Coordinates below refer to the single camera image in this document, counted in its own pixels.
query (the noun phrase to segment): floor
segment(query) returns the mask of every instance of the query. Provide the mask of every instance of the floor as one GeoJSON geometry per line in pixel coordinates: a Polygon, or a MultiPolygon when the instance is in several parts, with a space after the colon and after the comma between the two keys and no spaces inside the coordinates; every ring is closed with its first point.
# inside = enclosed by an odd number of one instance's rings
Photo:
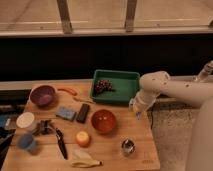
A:
{"type": "Polygon", "coordinates": [[[150,122],[151,113],[161,171],[184,171],[192,126],[198,109],[171,98],[162,98],[148,111],[150,122]]]}

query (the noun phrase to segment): bunch of grapes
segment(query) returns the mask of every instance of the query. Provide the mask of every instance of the bunch of grapes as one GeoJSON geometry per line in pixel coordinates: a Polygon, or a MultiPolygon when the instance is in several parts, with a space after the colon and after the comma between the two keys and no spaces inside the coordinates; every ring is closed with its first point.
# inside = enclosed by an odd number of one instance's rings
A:
{"type": "Polygon", "coordinates": [[[97,94],[100,94],[103,91],[114,91],[114,89],[112,88],[112,84],[109,82],[109,80],[99,80],[95,84],[94,88],[97,94]]]}

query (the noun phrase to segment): banana peel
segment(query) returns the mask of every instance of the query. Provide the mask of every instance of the banana peel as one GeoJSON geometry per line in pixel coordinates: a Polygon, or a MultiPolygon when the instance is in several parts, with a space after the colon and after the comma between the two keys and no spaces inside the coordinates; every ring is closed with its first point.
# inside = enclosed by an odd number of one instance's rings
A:
{"type": "Polygon", "coordinates": [[[94,166],[101,166],[102,162],[94,159],[73,159],[71,161],[72,167],[81,167],[81,168],[87,168],[87,167],[94,167],[94,166]]]}
{"type": "Polygon", "coordinates": [[[103,165],[101,161],[93,159],[90,154],[83,150],[76,149],[73,154],[76,158],[71,160],[72,167],[88,168],[103,165]]]}

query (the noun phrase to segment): blue cup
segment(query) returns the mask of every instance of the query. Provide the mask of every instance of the blue cup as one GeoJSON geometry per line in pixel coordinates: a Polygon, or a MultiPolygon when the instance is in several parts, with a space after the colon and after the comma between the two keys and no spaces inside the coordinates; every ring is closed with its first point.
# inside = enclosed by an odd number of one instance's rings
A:
{"type": "Polygon", "coordinates": [[[30,133],[22,135],[17,141],[17,147],[22,150],[26,150],[30,153],[34,153],[36,150],[36,141],[30,133]]]}

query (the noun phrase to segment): banana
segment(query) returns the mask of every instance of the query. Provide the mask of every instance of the banana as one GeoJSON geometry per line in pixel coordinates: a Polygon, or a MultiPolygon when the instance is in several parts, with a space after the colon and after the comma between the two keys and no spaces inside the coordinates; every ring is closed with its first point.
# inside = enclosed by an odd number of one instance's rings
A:
{"type": "Polygon", "coordinates": [[[103,163],[101,161],[98,160],[94,160],[94,159],[72,159],[71,161],[71,166],[72,167],[83,167],[83,168],[87,168],[87,167],[94,167],[94,166],[101,166],[103,163]]]}

